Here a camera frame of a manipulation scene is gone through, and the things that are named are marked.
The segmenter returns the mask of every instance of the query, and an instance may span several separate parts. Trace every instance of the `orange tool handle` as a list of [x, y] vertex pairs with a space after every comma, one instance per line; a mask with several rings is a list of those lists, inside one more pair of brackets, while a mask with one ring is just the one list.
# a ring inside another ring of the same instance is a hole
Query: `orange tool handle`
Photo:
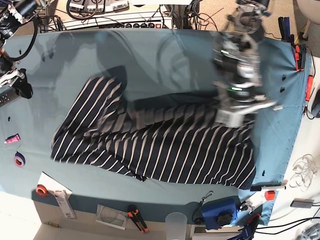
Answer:
[[312, 75], [309, 75], [308, 82], [306, 85], [306, 92], [305, 92], [305, 100], [306, 101], [310, 100], [311, 88], [312, 88], [313, 83], [314, 83], [314, 77]]

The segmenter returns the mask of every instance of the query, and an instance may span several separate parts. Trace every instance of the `blue device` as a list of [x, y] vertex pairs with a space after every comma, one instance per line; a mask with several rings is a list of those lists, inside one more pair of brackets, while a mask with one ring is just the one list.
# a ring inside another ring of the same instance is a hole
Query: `blue device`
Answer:
[[201, 208], [206, 229], [219, 229], [237, 220], [237, 206], [233, 198], [222, 200]]

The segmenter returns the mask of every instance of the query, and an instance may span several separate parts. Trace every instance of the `pink object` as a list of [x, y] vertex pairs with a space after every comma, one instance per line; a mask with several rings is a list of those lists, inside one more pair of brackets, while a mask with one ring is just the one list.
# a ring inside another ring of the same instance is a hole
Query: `pink object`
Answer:
[[14, 143], [14, 142], [19, 142], [21, 139], [19, 137], [19, 134], [16, 134], [14, 136], [11, 136], [11, 137], [8, 137], [6, 140], [5, 140], [5, 144], [10, 144], [10, 143]]

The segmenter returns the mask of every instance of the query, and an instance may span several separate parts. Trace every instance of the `power strip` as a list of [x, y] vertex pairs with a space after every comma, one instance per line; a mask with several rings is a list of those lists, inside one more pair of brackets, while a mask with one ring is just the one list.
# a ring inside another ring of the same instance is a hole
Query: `power strip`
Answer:
[[[86, 21], [66, 20], [63, 25], [66, 30], [76, 30], [83, 28], [124, 28], [123, 25], [131, 25], [132, 28], [163, 28], [163, 21], [167, 28], [173, 29], [173, 20], [171, 17], [162, 17], [159, 12], [146, 11], [146, 12], [119, 12], [119, 13], [106, 13], [97, 15], [92, 19]], [[55, 24], [49, 23], [46, 32], [55, 32]]]

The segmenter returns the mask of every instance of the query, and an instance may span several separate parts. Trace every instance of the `white paper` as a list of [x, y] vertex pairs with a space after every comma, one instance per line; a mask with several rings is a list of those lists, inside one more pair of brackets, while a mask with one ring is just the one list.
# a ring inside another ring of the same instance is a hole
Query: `white paper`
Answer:
[[43, 185], [46, 188], [46, 190], [52, 195], [54, 195], [56, 190], [61, 190], [61, 191], [65, 190], [65, 193], [69, 199], [70, 195], [72, 194], [71, 190], [69, 190], [68, 188], [66, 188], [65, 186], [63, 186], [62, 184], [54, 180], [53, 178], [49, 177], [44, 172], [42, 172], [40, 175], [38, 185], [39, 184]]

